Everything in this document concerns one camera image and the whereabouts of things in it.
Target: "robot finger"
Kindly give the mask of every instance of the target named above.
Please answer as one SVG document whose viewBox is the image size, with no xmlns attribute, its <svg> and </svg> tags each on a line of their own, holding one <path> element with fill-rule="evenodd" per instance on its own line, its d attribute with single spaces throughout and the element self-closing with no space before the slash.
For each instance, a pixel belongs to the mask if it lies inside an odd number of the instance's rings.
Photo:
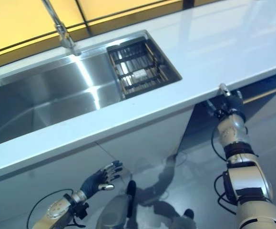
<svg viewBox="0 0 276 229">
<path fill-rule="evenodd" d="M 99 184 L 98 189 L 99 190 L 113 190 L 114 185 L 112 185 L 112 184 Z"/>
<path fill-rule="evenodd" d="M 105 179 L 111 177 L 112 175 L 114 175 L 118 172 L 121 172 L 122 170 L 123 170 L 123 167 L 118 167 L 118 168 L 115 168 L 115 169 L 111 169 L 109 172 L 105 173 Z"/>
<path fill-rule="evenodd" d="M 108 169 L 104 170 L 105 174 L 113 173 L 116 169 L 122 168 L 123 164 L 118 163 L 115 166 L 109 167 Z"/>
<path fill-rule="evenodd" d="M 109 165 L 106 165 L 104 168 L 102 168 L 101 171 L 106 172 L 110 169 L 119 167 L 121 165 L 122 165 L 122 163 L 120 161 L 112 161 Z"/>
<path fill-rule="evenodd" d="M 106 183 L 109 184 L 109 183 L 112 182 L 113 180 L 115 180 L 115 179 L 117 179 L 117 178 L 120 178 L 120 177 L 121 177 L 121 175 L 119 175 L 119 174 L 110 176 L 110 177 L 108 177 L 108 178 L 106 179 Z"/>
</svg>

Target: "faucet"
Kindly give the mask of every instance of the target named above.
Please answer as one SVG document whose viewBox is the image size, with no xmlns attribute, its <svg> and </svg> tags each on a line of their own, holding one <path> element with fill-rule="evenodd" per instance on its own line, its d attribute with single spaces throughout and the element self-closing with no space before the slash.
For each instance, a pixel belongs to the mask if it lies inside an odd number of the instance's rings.
<svg viewBox="0 0 276 229">
<path fill-rule="evenodd" d="M 75 43 L 72 40 L 69 32 L 67 31 L 67 28 L 64 25 L 64 23 L 58 18 L 53 6 L 50 3 L 50 0 L 42 0 L 42 2 L 55 23 L 55 28 L 58 34 L 60 35 L 60 43 L 62 47 L 69 49 L 71 54 L 79 56 L 81 53 L 75 50 Z"/>
</svg>

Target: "yellow wall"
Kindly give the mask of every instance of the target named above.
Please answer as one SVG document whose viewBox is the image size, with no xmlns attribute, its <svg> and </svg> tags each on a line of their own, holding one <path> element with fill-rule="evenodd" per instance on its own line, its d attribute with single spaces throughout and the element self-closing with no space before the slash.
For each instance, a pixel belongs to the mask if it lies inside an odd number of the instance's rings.
<svg viewBox="0 0 276 229">
<path fill-rule="evenodd" d="M 158 0 L 79 0 L 87 20 L 92 20 L 111 13 L 131 9 L 156 1 Z M 212 1 L 216 0 L 195 0 L 195 5 L 200 5 Z M 121 19 L 114 22 L 114 24 L 116 25 L 113 25 L 114 28 L 112 29 L 119 28 L 126 25 L 126 22 L 129 19 L 125 17 L 126 15 L 134 15 L 135 13 L 140 11 L 142 12 L 155 7 L 159 8 L 160 6 L 176 2 L 180 3 L 178 4 L 178 8 L 180 9 L 182 0 L 168 0 L 163 3 L 157 3 L 152 6 L 143 7 L 137 10 L 131 10 L 129 12 L 111 16 L 109 18 L 93 21 L 90 22 L 89 25 L 95 25 L 94 29 L 92 30 L 92 32 L 94 32 L 95 34 L 99 32 L 104 32 L 109 30 L 109 27 L 112 24 L 108 23 L 106 24 L 106 28 L 104 28 L 105 26 L 102 26 L 102 22 L 108 22 L 109 20 L 117 18 Z M 51 0 L 51 3 L 55 11 L 57 12 L 60 20 L 64 22 L 66 27 L 83 23 L 82 17 L 74 0 Z M 138 22 L 139 17 L 142 17 L 142 15 L 136 15 L 130 18 L 131 20 L 133 20 L 133 22 L 127 22 L 127 24 Z M 69 29 L 69 31 L 78 31 L 82 28 L 84 28 L 84 25 Z M 41 0 L 0 0 L 0 49 L 52 31 L 55 31 L 54 23 Z M 26 42 L 7 50 L 3 50 L 0 52 L 0 55 L 10 53 L 10 51 L 18 50 L 19 48 L 26 47 L 27 45 L 37 44 L 38 42 L 47 39 L 56 38 L 57 36 L 58 34 L 55 33 L 30 42 Z M 80 39 L 82 39 L 82 37 L 87 37 L 87 35 L 82 35 L 81 33 Z"/>
<path fill-rule="evenodd" d="M 66 26 L 82 22 L 73 0 L 51 0 Z M 0 49 L 55 31 L 41 0 L 0 0 Z"/>
</svg>

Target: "sink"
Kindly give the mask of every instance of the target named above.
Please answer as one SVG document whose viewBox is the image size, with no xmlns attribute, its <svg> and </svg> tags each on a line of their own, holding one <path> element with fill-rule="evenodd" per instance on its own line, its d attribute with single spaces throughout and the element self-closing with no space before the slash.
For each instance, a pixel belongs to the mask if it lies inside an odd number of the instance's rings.
<svg viewBox="0 0 276 229">
<path fill-rule="evenodd" d="M 127 65 L 139 58 L 135 69 Z M 145 31 L 1 76 L 0 143 L 180 79 Z"/>
</svg>

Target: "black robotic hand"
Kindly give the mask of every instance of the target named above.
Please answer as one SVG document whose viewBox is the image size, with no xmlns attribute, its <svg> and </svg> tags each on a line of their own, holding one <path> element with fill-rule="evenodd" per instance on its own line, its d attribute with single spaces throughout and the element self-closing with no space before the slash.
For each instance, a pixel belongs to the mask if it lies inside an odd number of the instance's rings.
<svg viewBox="0 0 276 229">
<path fill-rule="evenodd" d="M 120 177 L 117 173 L 122 171 L 122 169 L 121 162 L 111 162 L 109 165 L 87 178 L 82 184 L 81 190 L 88 199 L 99 190 L 113 190 L 114 185 L 110 184 L 110 182 Z"/>
</svg>

